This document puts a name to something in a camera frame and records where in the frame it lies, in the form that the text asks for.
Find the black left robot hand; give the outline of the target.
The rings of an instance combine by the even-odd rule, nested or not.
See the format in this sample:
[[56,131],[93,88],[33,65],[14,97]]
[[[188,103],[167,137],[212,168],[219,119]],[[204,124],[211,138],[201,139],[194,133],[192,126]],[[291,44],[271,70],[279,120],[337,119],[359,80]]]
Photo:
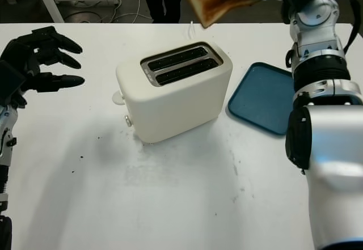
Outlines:
[[81,64],[64,53],[81,54],[82,47],[58,33],[53,26],[34,29],[30,34],[11,40],[1,54],[1,106],[24,108],[23,94],[28,90],[57,92],[80,86],[85,79],[76,75],[42,73],[41,65],[61,63],[73,69]]

